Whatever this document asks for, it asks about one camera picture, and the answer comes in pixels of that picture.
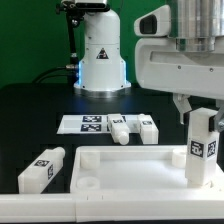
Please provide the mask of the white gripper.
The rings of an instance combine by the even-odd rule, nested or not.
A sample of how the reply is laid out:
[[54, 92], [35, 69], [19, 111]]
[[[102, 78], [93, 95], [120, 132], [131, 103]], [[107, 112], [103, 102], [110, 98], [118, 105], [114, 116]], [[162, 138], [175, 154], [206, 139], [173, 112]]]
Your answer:
[[171, 92], [184, 115], [192, 110], [189, 95], [219, 99], [218, 112], [209, 119], [209, 131], [224, 131], [224, 37], [213, 52], [179, 52], [168, 38], [142, 38], [135, 47], [136, 79], [142, 88]]

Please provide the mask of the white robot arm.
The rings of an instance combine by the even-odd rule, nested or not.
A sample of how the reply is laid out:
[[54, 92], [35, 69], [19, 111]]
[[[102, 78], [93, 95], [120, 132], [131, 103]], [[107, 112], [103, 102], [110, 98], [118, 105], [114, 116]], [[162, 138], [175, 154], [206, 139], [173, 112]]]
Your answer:
[[[128, 86], [119, 53], [118, 23], [105, 3], [79, 0], [84, 11], [85, 54], [75, 87], [87, 92]], [[136, 18], [133, 32], [135, 75], [144, 89], [170, 92], [180, 113], [191, 110], [187, 98], [217, 102], [210, 127], [224, 131], [224, 0], [165, 0]]]

